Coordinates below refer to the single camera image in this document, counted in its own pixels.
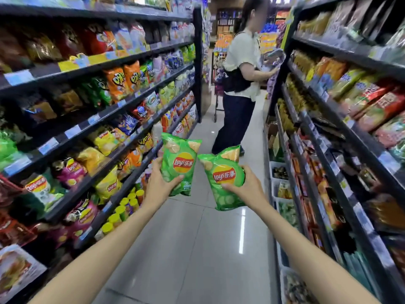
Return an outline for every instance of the yellow circle logo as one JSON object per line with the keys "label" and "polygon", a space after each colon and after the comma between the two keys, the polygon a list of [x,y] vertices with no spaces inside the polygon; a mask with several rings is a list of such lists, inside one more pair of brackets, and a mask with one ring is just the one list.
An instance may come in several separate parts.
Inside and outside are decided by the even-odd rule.
{"label": "yellow circle logo", "polygon": [[233,184],[235,181],[236,172],[233,167],[228,165],[218,165],[214,169],[212,177],[217,184]]}
{"label": "yellow circle logo", "polygon": [[180,153],[173,161],[173,168],[177,173],[187,173],[193,167],[193,156],[188,152]]}

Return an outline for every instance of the light green chip bag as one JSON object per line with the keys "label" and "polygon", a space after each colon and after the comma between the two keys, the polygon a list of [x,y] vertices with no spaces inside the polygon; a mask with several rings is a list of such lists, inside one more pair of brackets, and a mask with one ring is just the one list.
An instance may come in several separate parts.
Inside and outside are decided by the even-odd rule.
{"label": "light green chip bag", "polygon": [[198,155],[204,165],[209,185],[217,203],[216,210],[232,210],[245,203],[234,193],[222,188],[222,184],[242,186],[245,182],[245,172],[238,164],[240,145],[224,149],[216,156],[213,154]]}
{"label": "light green chip bag", "polygon": [[190,196],[194,162],[202,141],[185,140],[165,132],[162,133],[162,140],[163,161],[160,171],[163,179],[170,182],[177,176],[184,175],[184,179],[172,190],[170,196],[177,194]]}

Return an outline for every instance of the black pants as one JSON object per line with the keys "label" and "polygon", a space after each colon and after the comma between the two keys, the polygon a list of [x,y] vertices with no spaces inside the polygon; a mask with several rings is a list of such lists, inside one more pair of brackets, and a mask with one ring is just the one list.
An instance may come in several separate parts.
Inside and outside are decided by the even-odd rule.
{"label": "black pants", "polygon": [[255,102],[250,98],[224,94],[224,126],[218,132],[212,153],[220,153],[227,147],[239,145],[249,126]]}

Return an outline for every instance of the person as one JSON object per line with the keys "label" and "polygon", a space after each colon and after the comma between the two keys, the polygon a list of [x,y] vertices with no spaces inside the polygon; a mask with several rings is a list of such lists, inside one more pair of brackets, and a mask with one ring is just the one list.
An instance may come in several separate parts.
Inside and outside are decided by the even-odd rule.
{"label": "person", "polygon": [[[29,304],[90,304],[94,300],[142,229],[182,180],[179,176],[165,182],[160,173],[161,162],[161,158],[153,161],[142,206],[114,232],[72,261]],[[245,183],[241,187],[223,187],[237,194],[263,220],[320,304],[379,303],[344,268],[290,225],[270,205],[251,169],[246,165],[242,168]]]}
{"label": "person", "polygon": [[260,71],[261,55],[257,33],[264,27],[267,19],[269,0],[246,0],[242,9],[240,26],[235,26],[237,34],[232,40],[224,70],[224,126],[219,130],[212,147],[218,154],[230,146],[239,145],[249,126],[255,107],[256,97],[260,94],[260,81],[268,80],[277,69]]}

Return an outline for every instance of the supermarket aisle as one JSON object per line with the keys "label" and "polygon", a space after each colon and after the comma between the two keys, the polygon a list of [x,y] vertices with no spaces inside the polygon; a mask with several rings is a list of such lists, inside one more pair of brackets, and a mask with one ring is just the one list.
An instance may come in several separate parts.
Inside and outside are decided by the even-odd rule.
{"label": "supermarket aisle", "polygon": [[[248,163],[265,180],[262,106],[256,103],[242,142]],[[209,153],[223,124],[213,122],[214,106],[191,135]],[[215,201],[197,163],[190,197],[167,200],[110,277],[94,304],[268,304],[276,303],[273,238],[248,208],[228,212]]]}

